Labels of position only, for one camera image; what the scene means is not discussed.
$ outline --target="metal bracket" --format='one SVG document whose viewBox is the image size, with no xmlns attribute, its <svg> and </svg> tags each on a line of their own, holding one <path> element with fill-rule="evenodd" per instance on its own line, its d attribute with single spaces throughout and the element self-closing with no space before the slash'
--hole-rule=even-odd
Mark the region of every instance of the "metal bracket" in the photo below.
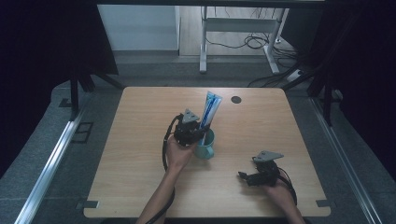
<svg viewBox="0 0 396 224">
<path fill-rule="evenodd" d="M 198 119 L 199 119 L 198 116 L 196 116 L 194 113 L 192 113 L 192 111 L 190 111 L 189 109 L 186 109 L 186 111 L 184 112 L 183 120 L 181 122 L 182 123 L 190 123 L 190 122 L 196 121 Z"/>
<path fill-rule="evenodd" d="M 336 207 L 335 202 L 329 200 L 317 200 L 318 207 Z"/>
<path fill-rule="evenodd" d="M 85 202 L 78 202 L 76 205 L 77 210 L 81 210 L 83 208 L 98 208 L 99 202 L 97 201 L 85 201 Z"/>
<path fill-rule="evenodd" d="M 257 157 L 253 157 L 253 161 L 254 162 L 273 161 L 282 157 L 283 155 L 280 153 L 263 150 L 262 152 L 260 152 L 259 155 L 257 155 Z"/>
<path fill-rule="evenodd" d="M 91 135 L 93 122 L 81 122 L 73 136 L 72 143 L 74 144 L 87 144 L 88 138 Z"/>
</svg>

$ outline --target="metal stand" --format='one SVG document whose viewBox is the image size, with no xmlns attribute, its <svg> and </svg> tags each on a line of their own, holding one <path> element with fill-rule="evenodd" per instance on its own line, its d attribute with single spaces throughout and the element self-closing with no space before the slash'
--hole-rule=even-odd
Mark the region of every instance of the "metal stand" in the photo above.
<svg viewBox="0 0 396 224">
<path fill-rule="evenodd" d="M 123 90 L 125 86 L 120 84 L 118 81 L 109 77 L 106 74 L 101 74 L 96 72 L 95 74 L 102 80 L 108 82 L 119 90 Z M 78 83 L 81 85 L 82 89 L 86 92 L 93 92 L 95 89 L 95 84 L 89 74 L 79 74 L 78 71 L 73 71 L 70 77 L 70 98 L 72 106 L 72 114 L 70 116 L 70 121 L 74 121 L 79 113 L 79 103 L 78 103 Z"/>
<path fill-rule="evenodd" d="M 270 33 L 268 46 L 264 46 L 264 52 L 271 66 L 273 74 L 278 74 L 272 50 L 276 42 L 276 36 L 279 32 L 285 8 L 281 8 L 280 14 L 275 20 L 263 19 L 229 19 L 229 18 L 208 18 L 207 7 L 204 7 L 202 18 L 202 42 L 199 71 L 206 72 L 206 32 L 241 32 L 241 33 Z"/>
</svg>

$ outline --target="wooden table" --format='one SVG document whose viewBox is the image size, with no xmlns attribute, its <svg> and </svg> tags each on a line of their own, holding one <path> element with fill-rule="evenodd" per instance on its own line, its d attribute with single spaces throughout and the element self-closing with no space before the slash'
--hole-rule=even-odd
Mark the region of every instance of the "wooden table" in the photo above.
<svg viewBox="0 0 396 224">
<path fill-rule="evenodd" d="M 255 174 L 251 161 L 262 150 L 285 155 L 276 160 L 295 187 L 303 216 L 324 217 L 326 200 L 303 138 L 281 89 L 138 88 L 123 92 L 85 208 L 86 217 L 139 217 L 160 184 L 163 137 L 171 120 L 189 108 L 202 116 L 207 91 L 223 97 L 211 128 L 215 157 L 192 157 L 176 185 L 168 217 L 281 217 L 257 187 L 238 177 Z M 240 104 L 231 101 L 242 99 Z"/>
</svg>

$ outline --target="human hand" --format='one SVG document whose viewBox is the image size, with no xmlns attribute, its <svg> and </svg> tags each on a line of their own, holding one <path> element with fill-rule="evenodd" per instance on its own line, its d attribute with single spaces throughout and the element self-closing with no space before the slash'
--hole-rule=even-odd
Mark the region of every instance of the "human hand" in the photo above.
<svg viewBox="0 0 396 224">
<path fill-rule="evenodd" d="M 189 162 L 192 153 L 194 152 L 198 143 L 183 147 L 176 138 L 172 135 L 168 139 L 166 148 L 166 158 L 168 160 L 168 168 L 181 171 Z"/>
<path fill-rule="evenodd" d="M 280 175 L 286 178 L 284 172 L 282 170 L 279 171 Z M 261 188 L 264 190 L 268 198 L 270 198 L 271 201 L 282 210 L 290 224 L 305 224 L 300 210 L 294 204 L 294 200 L 291 196 L 288 186 L 283 181 L 278 179 L 274 186 L 270 187 L 263 185 Z"/>
</svg>

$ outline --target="metal frame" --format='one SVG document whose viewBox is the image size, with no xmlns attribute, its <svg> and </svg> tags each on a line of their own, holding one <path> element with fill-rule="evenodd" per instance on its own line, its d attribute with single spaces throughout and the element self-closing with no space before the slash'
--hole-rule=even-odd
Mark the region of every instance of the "metal frame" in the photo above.
<svg viewBox="0 0 396 224">
<path fill-rule="evenodd" d="M 206 72 L 206 33 L 207 32 L 242 32 L 242 33 L 270 33 L 270 40 L 268 46 L 264 46 L 263 50 L 267 57 L 268 63 L 271 66 L 273 74 L 278 74 L 276 61 L 272 54 L 274 44 L 276 42 L 277 33 L 279 32 L 280 25 L 282 24 L 285 8 L 280 8 L 280 14 L 276 20 L 268 19 L 229 19 L 229 18 L 208 18 L 207 7 L 204 7 L 202 17 L 202 40 L 201 52 L 199 62 L 199 72 Z"/>
<path fill-rule="evenodd" d="M 343 147 L 338 141 L 337 135 L 335 134 L 332 127 L 328 125 L 325 118 L 321 116 L 321 106 L 318 102 L 318 99 L 311 98 L 311 103 L 315 108 L 315 112 L 318 117 L 320 126 L 323 128 L 323 131 L 325 132 L 326 137 L 328 138 L 329 143 L 332 146 L 335 157 L 340 162 L 341 168 L 346 175 L 346 179 L 349 182 L 352 191 L 355 193 L 356 199 L 361 205 L 361 210 L 366 216 L 368 222 L 370 224 L 382 223 L 381 218 L 376 212 L 373 201 L 371 200 L 369 194 L 367 193 L 367 190 L 359 180 L 358 175 L 356 174 L 352 164 L 349 161 L 349 158 L 347 157 L 347 154 L 345 153 Z"/>
<path fill-rule="evenodd" d="M 40 206 L 47 192 L 47 189 L 50 186 L 52 178 L 55 176 L 56 170 L 61 163 L 62 157 L 66 152 L 66 149 L 72 140 L 73 134 L 76 131 L 79 122 L 81 121 L 81 118 L 85 112 L 86 104 L 89 102 L 90 99 L 91 97 L 88 93 L 86 93 L 81 101 L 81 109 L 77 113 L 75 119 L 67 122 L 64 128 L 64 132 L 61 134 L 58 143 L 52 150 L 47 164 L 41 172 L 40 177 L 35 182 L 35 186 L 33 187 L 20 214 L 18 215 L 18 218 L 15 221 L 16 224 L 26 224 L 33 221 L 35 213 L 37 212 L 38 207 Z"/>
</svg>

